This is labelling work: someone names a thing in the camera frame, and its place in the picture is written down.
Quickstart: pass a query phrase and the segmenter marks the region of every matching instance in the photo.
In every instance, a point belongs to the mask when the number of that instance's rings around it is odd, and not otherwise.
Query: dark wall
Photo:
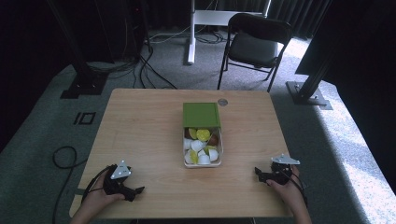
[[[333,0],[298,74],[329,63],[333,83],[378,166],[396,191],[396,6],[390,0]],[[330,52],[332,58],[326,57]]]
[[[46,1],[0,3],[0,151],[68,62]]]

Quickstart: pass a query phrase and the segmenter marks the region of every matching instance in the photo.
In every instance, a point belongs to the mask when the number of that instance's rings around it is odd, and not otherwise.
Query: human hand
[[[111,203],[125,199],[123,194],[107,195],[105,193],[103,183],[107,172],[104,172],[98,177],[90,193],[88,193],[77,212],[73,215],[70,224],[89,223],[91,219]]]
[[[291,169],[294,173],[291,179],[294,180],[295,183],[300,184],[300,180],[298,179],[300,175],[299,170],[295,165],[292,165]],[[279,194],[283,202],[290,208],[294,215],[295,223],[311,223],[311,218],[306,208],[303,195],[293,182],[288,181],[285,185],[280,185],[276,183],[275,180],[268,179],[266,183]]]

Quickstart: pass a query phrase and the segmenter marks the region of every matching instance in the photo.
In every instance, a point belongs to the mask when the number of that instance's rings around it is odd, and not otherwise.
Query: wooden table
[[[182,148],[182,103],[219,105],[224,154],[217,168],[188,169]],[[254,174],[270,172],[271,157],[289,154],[271,98],[264,91],[116,89],[112,92],[78,185],[85,189],[107,165],[122,160],[132,203],[111,204],[100,217],[283,217],[289,210]],[[80,205],[76,195],[73,216]]]

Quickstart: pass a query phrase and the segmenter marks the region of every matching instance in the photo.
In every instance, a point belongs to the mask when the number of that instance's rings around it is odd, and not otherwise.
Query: black controller
[[[272,173],[264,173],[259,168],[254,168],[256,175],[259,177],[259,181],[263,183],[266,183],[267,179],[272,179],[278,184],[285,185],[293,174],[290,164],[282,164],[274,161],[271,164],[271,170]]]
[[[128,176],[118,179],[112,179],[111,176],[116,170],[116,168],[117,168],[116,164],[113,164],[109,167],[105,177],[105,181],[103,183],[103,189],[105,190],[105,193],[107,195],[120,193],[125,196],[125,201],[132,202],[136,194],[140,194],[145,187],[141,187],[138,189],[129,189],[125,187],[122,183],[126,180]]]

